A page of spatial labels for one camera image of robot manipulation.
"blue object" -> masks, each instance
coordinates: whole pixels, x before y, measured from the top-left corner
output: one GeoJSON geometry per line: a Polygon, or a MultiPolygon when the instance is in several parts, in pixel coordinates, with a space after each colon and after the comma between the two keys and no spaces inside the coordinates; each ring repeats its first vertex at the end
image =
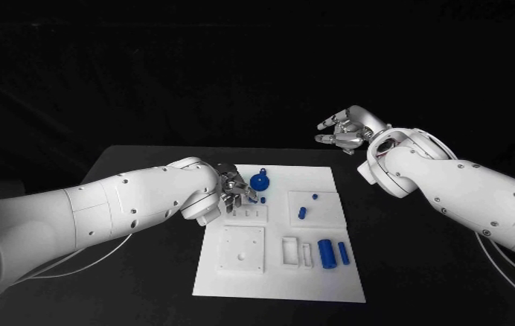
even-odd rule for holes
{"type": "Polygon", "coordinates": [[[250,179],[250,187],[256,191],[265,191],[269,188],[270,180],[266,176],[266,169],[263,168],[259,175],[254,175],[250,179]]]}
{"type": "Polygon", "coordinates": [[[303,220],[305,217],[306,217],[306,207],[301,207],[299,218],[303,220]]]}
{"type": "Polygon", "coordinates": [[[334,245],[329,239],[319,240],[319,250],[321,250],[321,259],[322,259],[324,268],[335,269],[337,259],[334,253],[334,245]]]}
{"type": "Polygon", "coordinates": [[[338,244],[338,248],[341,249],[341,254],[342,254],[342,261],[344,261],[344,265],[350,265],[350,255],[347,254],[347,249],[345,249],[345,244],[344,242],[341,242],[338,244]]]}

